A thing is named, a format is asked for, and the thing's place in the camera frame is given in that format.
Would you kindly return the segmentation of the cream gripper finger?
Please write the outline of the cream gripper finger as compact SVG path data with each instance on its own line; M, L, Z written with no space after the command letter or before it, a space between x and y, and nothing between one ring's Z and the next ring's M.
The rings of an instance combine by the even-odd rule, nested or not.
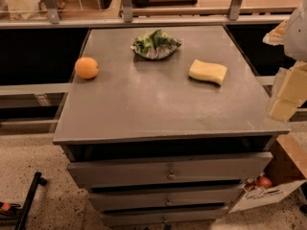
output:
M288 122L296 113L297 107L293 103L276 99L269 110L269 117L280 122Z
M286 72L277 97L297 107L307 101L307 63L299 62Z

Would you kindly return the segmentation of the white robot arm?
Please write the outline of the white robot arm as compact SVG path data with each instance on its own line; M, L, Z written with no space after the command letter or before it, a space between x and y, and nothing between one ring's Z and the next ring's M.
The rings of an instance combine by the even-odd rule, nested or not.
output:
M269 45L283 45L284 53L295 60L290 69L281 68L275 76L269 116L287 122L307 101L307 0L263 38Z

